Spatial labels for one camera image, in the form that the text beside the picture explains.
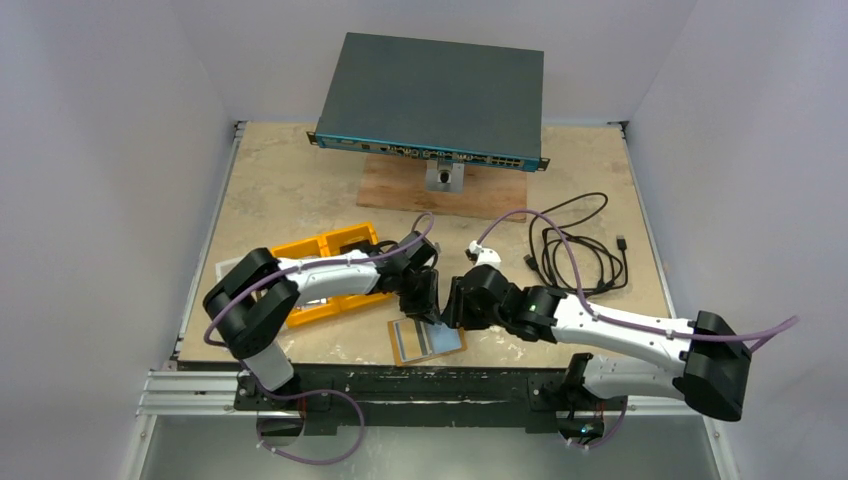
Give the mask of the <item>gold card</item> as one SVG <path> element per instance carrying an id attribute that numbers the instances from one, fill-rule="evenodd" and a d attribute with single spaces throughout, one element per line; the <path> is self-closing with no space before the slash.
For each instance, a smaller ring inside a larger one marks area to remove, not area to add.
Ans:
<path id="1" fill-rule="evenodd" d="M 422 358 L 430 353 L 426 329 L 417 321 L 400 325 L 399 338 L 403 346 L 403 358 L 407 361 Z"/>

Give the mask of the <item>tan leather card holder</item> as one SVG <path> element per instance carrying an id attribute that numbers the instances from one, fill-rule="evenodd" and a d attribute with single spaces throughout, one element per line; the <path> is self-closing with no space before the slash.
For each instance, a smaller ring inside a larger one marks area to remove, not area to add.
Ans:
<path id="1" fill-rule="evenodd" d="M 388 336 L 394 364 L 413 365 L 467 349 L 464 331 L 445 324 L 429 324 L 409 318 L 389 321 Z"/>

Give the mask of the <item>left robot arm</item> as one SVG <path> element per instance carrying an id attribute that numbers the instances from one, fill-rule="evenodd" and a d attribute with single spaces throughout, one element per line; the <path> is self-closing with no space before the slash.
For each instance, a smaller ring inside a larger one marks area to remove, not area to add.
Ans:
<path id="1" fill-rule="evenodd" d="M 272 408 L 297 399 L 295 371 L 276 337 L 299 307 L 320 299 L 394 294 L 404 313 L 437 320 L 437 247 L 414 231 L 388 251 L 367 244 L 341 255 L 277 259 L 267 248 L 245 255 L 202 300 L 220 344 L 260 383 Z"/>

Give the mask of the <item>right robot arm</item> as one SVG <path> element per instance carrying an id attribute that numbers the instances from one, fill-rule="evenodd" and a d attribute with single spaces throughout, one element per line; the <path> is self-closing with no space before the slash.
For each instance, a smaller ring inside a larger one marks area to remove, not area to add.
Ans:
<path id="1" fill-rule="evenodd" d="M 542 285 L 520 288 L 490 265 L 451 281 L 440 319 L 452 328 L 499 326 L 528 342 L 587 345 L 590 357 L 564 376 L 561 392 L 576 407 L 630 395 L 682 400 L 698 413 L 737 422 L 743 413 L 752 351 L 718 314 L 661 318 L 584 303 Z"/>

